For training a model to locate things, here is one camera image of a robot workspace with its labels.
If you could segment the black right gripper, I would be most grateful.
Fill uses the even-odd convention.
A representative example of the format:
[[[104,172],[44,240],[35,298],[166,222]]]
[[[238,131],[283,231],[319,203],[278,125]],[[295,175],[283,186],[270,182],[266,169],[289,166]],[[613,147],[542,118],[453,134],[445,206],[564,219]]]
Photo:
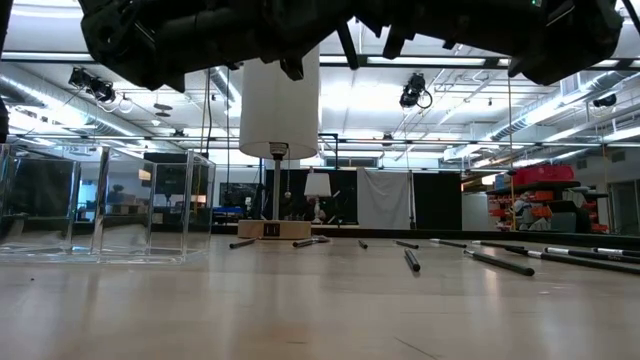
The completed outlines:
[[[511,76],[523,74],[535,83],[553,83],[554,68],[543,48],[546,6],[528,0],[362,0],[359,20],[388,36],[382,56],[395,59],[406,41],[423,35],[508,55]]]

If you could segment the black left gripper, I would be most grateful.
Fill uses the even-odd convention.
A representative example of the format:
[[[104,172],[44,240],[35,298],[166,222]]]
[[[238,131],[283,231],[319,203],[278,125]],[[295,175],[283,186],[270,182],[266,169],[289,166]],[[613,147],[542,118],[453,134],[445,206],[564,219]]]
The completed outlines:
[[[292,81],[330,34],[330,3],[317,0],[161,1],[149,7],[149,88],[182,92],[187,73],[259,59]]]

